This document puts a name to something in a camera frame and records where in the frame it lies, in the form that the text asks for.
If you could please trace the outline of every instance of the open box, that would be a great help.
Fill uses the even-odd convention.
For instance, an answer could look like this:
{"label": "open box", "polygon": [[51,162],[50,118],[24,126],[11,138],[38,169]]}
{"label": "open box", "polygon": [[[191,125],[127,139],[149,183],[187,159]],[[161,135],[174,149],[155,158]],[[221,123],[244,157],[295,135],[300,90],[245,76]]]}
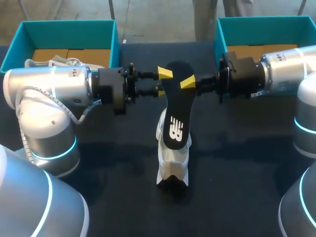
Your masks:
{"label": "open box", "polygon": [[4,58],[0,73],[23,68],[27,59],[48,61],[55,55],[103,67],[119,66],[115,20],[24,21]]}
{"label": "open box", "polygon": [[223,53],[253,57],[297,47],[316,45],[316,25],[309,16],[218,18],[214,55],[216,66]]}

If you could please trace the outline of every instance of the teal box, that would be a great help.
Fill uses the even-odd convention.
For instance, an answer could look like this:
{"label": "teal box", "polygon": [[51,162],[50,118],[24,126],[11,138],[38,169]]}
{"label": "teal box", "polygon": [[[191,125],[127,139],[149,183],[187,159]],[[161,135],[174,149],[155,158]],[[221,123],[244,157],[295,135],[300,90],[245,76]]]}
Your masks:
{"label": "teal box", "polygon": [[214,55],[216,66],[227,46],[296,44],[316,45],[316,25],[309,16],[218,18]]}
{"label": "teal box", "polygon": [[20,24],[0,67],[4,74],[23,68],[35,49],[110,49],[109,67],[119,66],[115,20],[24,21]]}

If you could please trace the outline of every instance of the shoe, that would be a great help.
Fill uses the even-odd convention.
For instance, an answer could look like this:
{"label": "shoe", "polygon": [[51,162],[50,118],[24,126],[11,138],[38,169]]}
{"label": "shoe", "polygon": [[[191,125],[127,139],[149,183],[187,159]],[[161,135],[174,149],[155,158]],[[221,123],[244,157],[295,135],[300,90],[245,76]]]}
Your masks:
{"label": "shoe", "polygon": [[[158,125],[157,125],[157,128],[156,128],[156,140],[158,141],[159,140],[159,137],[160,137],[160,134],[162,134],[162,131],[163,131],[163,123],[164,123],[164,117],[166,115],[166,110],[167,109],[164,109],[160,115],[160,118],[159,118],[159,122],[158,122]],[[188,146],[190,147],[192,145],[192,140],[191,140],[191,135],[189,134],[189,138],[188,138]]]}
{"label": "shoe", "polygon": [[83,63],[77,58],[62,58],[58,55],[46,62],[35,62],[32,59],[27,59],[24,63],[25,68],[33,67],[53,67],[53,66],[87,66],[90,70],[95,71],[99,68],[104,68],[99,65]]}
{"label": "shoe", "polygon": [[161,113],[157,129],[156,139],[158,140],[158,161],[159,169],[157,174],[157,184],[162,180],[168,179],[171,175],[177,177],[178,180],[183,181],[186,186],[189,185],[188,161],[189,161],[189,147],[192,144],[191,135],[189,135],[188,142],[180,150],[171,150],[163,142],[163,123],[166,109]]}

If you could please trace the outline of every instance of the person's leg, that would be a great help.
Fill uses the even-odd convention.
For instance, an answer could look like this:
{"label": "person's leg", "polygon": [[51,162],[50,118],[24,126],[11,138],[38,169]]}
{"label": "person's leg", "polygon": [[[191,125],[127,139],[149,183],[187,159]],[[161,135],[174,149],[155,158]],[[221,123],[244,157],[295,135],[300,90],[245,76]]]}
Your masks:
{"label": "person's leg", "polygon": [[236,0],[237,16],[254,16],[255,0]]}
{"label": "person's leg", "polygon": [[255,0],[223,0],[225,16],[253,16]]}
{"label": "person's leg", "polygon": [[212,40],[216,29],[217,0],[193,0],[197,41]]}

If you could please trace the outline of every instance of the black tabletop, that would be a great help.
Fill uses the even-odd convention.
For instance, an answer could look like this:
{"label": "black tabletop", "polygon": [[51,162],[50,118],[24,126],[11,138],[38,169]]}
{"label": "black tabletop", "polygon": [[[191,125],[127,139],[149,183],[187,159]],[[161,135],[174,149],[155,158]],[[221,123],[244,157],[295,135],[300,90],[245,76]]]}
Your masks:
{"label": "black tabletop", "polygon": [[[197,75],[215,73],[210,44],[121,47],[121,64],[141,71],[176,60]],[[17,120],[0,95],[0,143],[16,150],[22,147]],[[279,202],[309,165],[292,146],[295,96],[221,105],[215,94],[198,97],[186,190],[156,186],[155,131],[165,107],[164,97],[140,98],[115,117],[100,106],[76,127],[82,162],[65,181],[87,200],[89,236],[280,237]]]}

